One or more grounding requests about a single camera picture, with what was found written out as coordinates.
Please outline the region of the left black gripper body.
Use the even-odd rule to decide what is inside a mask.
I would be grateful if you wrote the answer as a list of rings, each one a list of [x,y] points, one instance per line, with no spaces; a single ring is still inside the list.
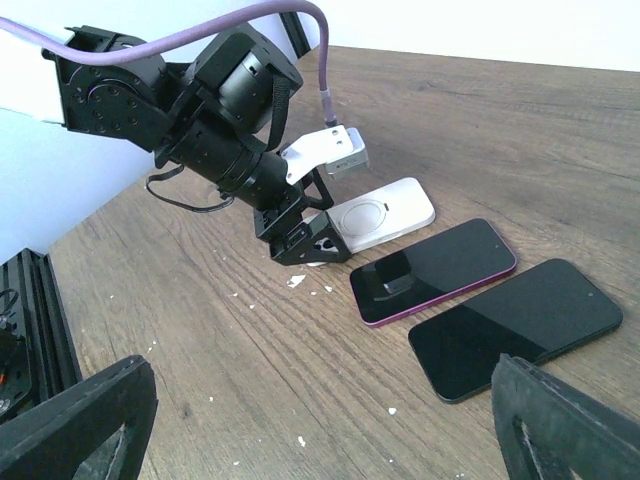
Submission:
[[[274,206],[254,210],[256,237],[268,243],[290,232],[301,220],[310,220],[334,205],[320,172],[314,169],[301,181],[289,185]]]

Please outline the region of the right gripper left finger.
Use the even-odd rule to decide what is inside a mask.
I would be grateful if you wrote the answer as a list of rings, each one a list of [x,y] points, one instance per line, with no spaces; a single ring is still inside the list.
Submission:
[[[1,426],[3,479],[136,479],[158,407],[154,371],[124,358]]]

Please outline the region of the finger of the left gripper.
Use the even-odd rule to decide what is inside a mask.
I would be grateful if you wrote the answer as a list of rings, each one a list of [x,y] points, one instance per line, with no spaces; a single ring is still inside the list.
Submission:
[[[353,254],[328,212],[301,220],[269,242],[270,258],[280,265],[345,263]]]

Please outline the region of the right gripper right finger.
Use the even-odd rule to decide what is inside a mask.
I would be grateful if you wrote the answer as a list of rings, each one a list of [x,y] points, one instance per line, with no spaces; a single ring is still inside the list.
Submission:
[[[511,479],[637,479],[639,423],[519,357],[491,377],[496,437]]]

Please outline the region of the beige cased phone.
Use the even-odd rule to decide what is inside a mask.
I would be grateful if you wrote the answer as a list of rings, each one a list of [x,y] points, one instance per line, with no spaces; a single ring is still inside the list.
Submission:
[[[416,178],[405,177],[327,211],[353,254],[430,225],[435,208]]]

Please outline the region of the black cased phone front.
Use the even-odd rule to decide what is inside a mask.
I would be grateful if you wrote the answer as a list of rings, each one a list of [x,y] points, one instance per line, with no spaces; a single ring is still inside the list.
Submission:
[[[462,402],[491,385],[501,355],[540,365],[617,329],[620,307],[576,266],[549,259],[408,333],[435,394]]]

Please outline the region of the black cased phone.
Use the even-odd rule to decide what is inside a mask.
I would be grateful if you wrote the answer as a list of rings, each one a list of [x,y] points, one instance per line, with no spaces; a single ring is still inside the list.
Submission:
[[[617,329],[620,307],[576,266],[549,259],[408,333],[435,394],[462,402],[491,385],[501,355],[540,365]]]
[[[517,258],[496,228],[474,218],[354,269],[360,318],[378,327],[511,274]]]

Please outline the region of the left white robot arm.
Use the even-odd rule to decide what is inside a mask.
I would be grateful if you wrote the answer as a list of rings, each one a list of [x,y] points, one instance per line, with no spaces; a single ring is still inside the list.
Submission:
[[[191,170],[221,205],[253,210],[256,237],[273,261],[343,263],[351,251],[329,211],[333,199],[309,153],[295,172],[283,146],[296,67],[248,24],[217,35],[191,63],[160,55],[91,66],[50,49],[66,129],[127,140],[154,156],[156,179]]]

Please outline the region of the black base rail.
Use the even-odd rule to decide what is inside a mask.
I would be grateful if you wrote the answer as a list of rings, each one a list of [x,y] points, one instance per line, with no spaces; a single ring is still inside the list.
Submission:
[[[24,249],[1,265],[1,422],[81,380],[51,259]]]

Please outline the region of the left black frame post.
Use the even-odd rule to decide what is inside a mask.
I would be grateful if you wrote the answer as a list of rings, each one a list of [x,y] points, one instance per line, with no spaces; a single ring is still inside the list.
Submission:
[[[314,49],[298,12],[282,12],[278,14],[284,32],[293,49],[296,59],[301,59]]]

